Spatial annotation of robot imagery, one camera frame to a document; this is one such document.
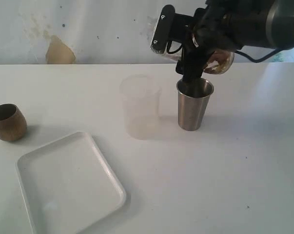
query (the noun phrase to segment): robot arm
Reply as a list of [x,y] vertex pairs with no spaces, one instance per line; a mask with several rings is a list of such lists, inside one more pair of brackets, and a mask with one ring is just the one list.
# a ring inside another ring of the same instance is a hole
[[206,4],[193,17],[165,6],[152,40],[151,48],[158,54],[175,53],[169,51],[172,41],[181,43],[176,71],[184,82],[201,77],[217,49],[243,55],[238,50],[246,45],[273,48],[275,53],[294,47],[294,0],[207,0]]

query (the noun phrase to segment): white wall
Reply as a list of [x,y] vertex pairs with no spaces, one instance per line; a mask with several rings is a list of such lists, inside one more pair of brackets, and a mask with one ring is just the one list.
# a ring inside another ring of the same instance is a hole
[[[45,63],[57,35],[76,63],[167,63],[150,51],[150,23],[172,4],[193,15],[205,0],[0,0],[0,64]],[[264,49],[248,48],[260,57]]]

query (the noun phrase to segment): white tray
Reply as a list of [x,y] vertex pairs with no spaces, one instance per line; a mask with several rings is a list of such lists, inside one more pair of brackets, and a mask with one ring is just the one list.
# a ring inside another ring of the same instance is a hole
[[77,234],[126,199],[87,133],[74,133],[22,156],[17,172],[33,234]]

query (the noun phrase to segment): black cable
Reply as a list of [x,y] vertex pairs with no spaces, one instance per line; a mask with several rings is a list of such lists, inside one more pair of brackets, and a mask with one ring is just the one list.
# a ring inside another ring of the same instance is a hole
[[271,53],[269,53],[268,55],[266,55],[266,56],[264,56],[264,57],[262,57],[260,59],[254,59],[251,56],[249,56],[249,55],[247,55],[247,54],[245,54],[245,53],[243,53],[241,51],[235,51],[235,53],[238,54],[238,55],[241,55],[243,57],[246,57],[251,62],[259,63],[259,62],[263,62],[263,61],[271,58],[272,56],[280,53],[281,51],[283,51],[283,49],[276,49],[276,50],[272,51]]
[[169,55],[173,55],[173,54],[176,54],[178,53],[181,49],[182,49],[182,44],[180,45],[180,47],[174,51],[170,51],[171,49],[171,46],[172,46],[172,41],[169,41],[167,43],[167,46],[166,46],[166,52],[169,54]]

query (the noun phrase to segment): tray rim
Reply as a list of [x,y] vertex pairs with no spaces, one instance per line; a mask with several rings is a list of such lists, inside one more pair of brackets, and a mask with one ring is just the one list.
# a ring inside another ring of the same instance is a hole
[[27,216],[28,216],[30,226],[31,226],[32,234],[37,234],[37,230],[36,230],[35,223],[34,223],[34,220],[33,220],[32,214],[31,214],[30,204],[28,202],[27,195],[26,195],[26,192],[25,192],[25,189],[24,189],[24,184],[22,182],[22,178],[21,178],[21,174],[20,174],[20,168],[18,166],[18,163],[20,162],[20,160],[22,160],[24,157],[26,157],[28,154],[30,154],[32,152],[35,152],[37,150],[40,150],[41,148],[44,148],[44,147],[46,147],[46,146],[48,146],[50,144],[53,144],[53,143],[55,143],[55,142],[57,142],[59,140],[63,140],[65,138],[67,138],[67,137],[77,135],[77,134],[82,134],[82,135],[84,135],[84,137],[88,138],[88,140],[92,144],[92,147],[94,147],[95,150],[98,152],[98,155],[95,154],[95,156],[99,159],[99,162],[100,162],[101,166],[104,168],[104,170],[105,170],[106,174],[108,175],[109,179],[111,180],[111,182],[113,183],[113,185],[117,189],[117,191],[118,191],[118,193],[120,195],[120,200],[119,200],[118,205],[115,207],[115,209],[111,210],[108,215],[106,215],[106,216],[102,217],[101,219],[95,221],[94,223],[90,224],[89,226],[84,227],[83,229],[79,230],[75,234],[79,234],[80,232],[86,230],[87,228],[89,228],[90,226],[92,226],[95,223],[99,222],[100,220],[106,218],[110,214],[112,214],[115,211],[117,211],[118,209],[120,209],[125,204],[125,201],[126,201],[126,198],[127,198],[126,191],[125,191],[123,185],[120,183],[118,177],[115,175],[114,171],[112,170],[112,168],[108,164],[106,158],[103,156],[103,154],[102,154],[100,148],[97,146],[95,140],[92,138],[92,136],[89,133],[84,132],[84,131],[77,131],[77,132],[65,135],[64,137],[60,137],[60,138],[58,138],[56,140],[50,141],[50,142],[48,142],[46,144],[43,144],[42,146],[40,146],[40,147],[38,147],[38,148],[36,148],[34,150],[31,150],[31,151],[25,153],[15,163],[15,168],[16,168],[16,171],[17,171],[17,174],[18,174],[18,182],[19,182],[19,185],[20,185],[22,198],[23,198],[23,202],[25,204],[25,209],[26,209],[26,212],[27,212]]

